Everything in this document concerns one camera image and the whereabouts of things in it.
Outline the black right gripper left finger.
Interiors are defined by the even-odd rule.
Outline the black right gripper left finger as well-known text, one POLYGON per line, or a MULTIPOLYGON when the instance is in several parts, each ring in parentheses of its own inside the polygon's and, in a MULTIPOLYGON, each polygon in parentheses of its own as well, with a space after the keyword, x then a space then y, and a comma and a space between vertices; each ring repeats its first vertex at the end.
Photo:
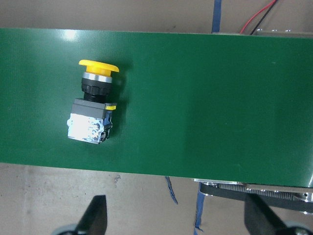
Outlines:
POLYGON ((94 196, 75 227, 75 235, 104 235, 107 230, 107 201, 105 195, 94 196))

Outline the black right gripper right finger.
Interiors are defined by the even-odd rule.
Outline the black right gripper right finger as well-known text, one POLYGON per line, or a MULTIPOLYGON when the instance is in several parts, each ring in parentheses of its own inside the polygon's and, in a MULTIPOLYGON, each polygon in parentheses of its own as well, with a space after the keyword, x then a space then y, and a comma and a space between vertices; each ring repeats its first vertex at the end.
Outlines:
POLYGON ((285 229, 285 223, 256 194, 247 194, 244 223, 250 235, 276 235, 285 229))

